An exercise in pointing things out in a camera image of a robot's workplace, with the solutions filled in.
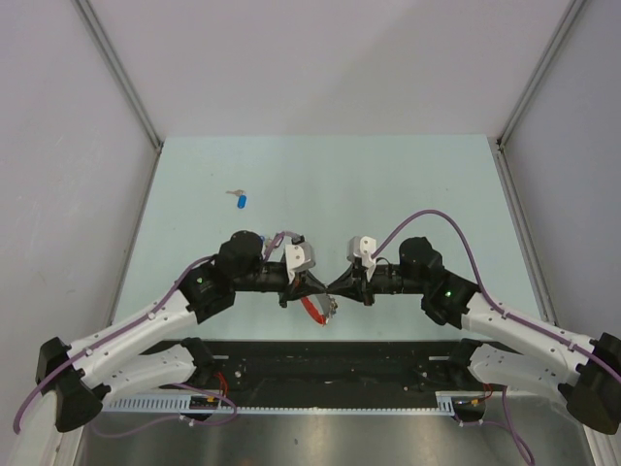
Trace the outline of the left aluminium corner post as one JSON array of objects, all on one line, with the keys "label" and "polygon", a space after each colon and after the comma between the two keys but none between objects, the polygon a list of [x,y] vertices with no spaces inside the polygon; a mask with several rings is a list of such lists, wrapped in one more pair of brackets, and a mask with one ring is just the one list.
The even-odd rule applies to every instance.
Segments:
[{"label": "left aluminium corner post", "polygon": [[88,0],[72,0],[71,4],[150,145],[160,152],[163,141],[94,6]]}]

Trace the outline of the aluminium corner post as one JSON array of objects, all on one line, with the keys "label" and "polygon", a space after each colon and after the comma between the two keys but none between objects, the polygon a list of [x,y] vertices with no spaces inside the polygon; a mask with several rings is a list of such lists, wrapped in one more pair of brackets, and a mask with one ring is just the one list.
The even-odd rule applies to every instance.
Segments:
[{"label": "aluminium corner post", "polygon": [[504,150],[507,146],[518,124],[523,119],[524,115],[526,115],[544,78],[551,71],[552,65],[561,52],[565,42],[571,36],[573,28],[589,5],[590,1],[587,0],[571,0],[564,10],[535,68],[530,74],[525,87],[520,92],[516,103],[512,107],[499,136],[496,138],[496,145],[499,150]]},{"label": "aluminium corner post", "polygon": [[160,152],[163,141],[94,6],[88,0],[72,0],[71,4],[150,145]]}]

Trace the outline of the right aluminium corner post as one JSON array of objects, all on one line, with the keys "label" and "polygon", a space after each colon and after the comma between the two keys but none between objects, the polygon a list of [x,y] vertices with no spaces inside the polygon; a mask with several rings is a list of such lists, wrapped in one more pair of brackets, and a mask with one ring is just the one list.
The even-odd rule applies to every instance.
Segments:
[{"label": "right aluminium corner post", "polygon": [[573,28],[589,5],[590,1],[587,0],[571,0],[564,10],[535,68],[530,74],[525,87],[520,92],[516,103],[512,107],[499,136],[496,138],[496,145],[499,150],[504,150],[507,146],[518,124],[523,119],[524,115],[526,115],[544,78],[551,71],[552,65],[561,52],[565,42],[571,36]]}]

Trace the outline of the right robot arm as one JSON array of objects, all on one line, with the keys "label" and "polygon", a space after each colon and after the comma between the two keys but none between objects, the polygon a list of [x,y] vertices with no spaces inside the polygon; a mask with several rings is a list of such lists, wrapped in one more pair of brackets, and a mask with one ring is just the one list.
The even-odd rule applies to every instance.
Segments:
[{"label": "right robot arm", "polygon": [[578,422],[606,435],[620,426],[620,340],[590,337],[526,316],[487,297],[481,285],[448,271],[424,237],[404,240],[399,262],[379,265],[376,241],[350,242],[348,269],[328,286],[331,294],[372,306],[377,295],[418,294],[438,325],[451,325],[504,345],[466,340],[447,365],[459,389],[500,384],[564,406]]}]

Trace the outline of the red-handled metal key holder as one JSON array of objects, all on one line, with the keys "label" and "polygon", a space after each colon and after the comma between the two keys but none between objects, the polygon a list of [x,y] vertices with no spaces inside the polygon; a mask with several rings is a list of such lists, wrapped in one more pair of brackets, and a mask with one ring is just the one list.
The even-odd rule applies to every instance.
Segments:
[{"label": "red-handled metal key holder", "polygon": [[303,297],[301,303],[307,314],[320,326],[326,326],[339,307],[336,299],[327,293]]}]

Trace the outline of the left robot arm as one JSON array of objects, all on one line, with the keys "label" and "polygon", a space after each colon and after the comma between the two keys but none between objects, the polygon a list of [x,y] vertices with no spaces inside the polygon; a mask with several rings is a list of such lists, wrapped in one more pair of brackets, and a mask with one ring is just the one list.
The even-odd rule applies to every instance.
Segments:
[{"label": "left robot arm", "polygon": [[37,392],[56,397],[54,426],[71,432],[102,411],[113,372],[164,337],[231,308],[239,292],[274,293],[282,307],[324,294],[312,273],[311,245],[298,236],[271,262],[260,236],[242,230],[219,251],[191,263],[156,302],[119,324],[70,344],[53,337],[39,349]]}]

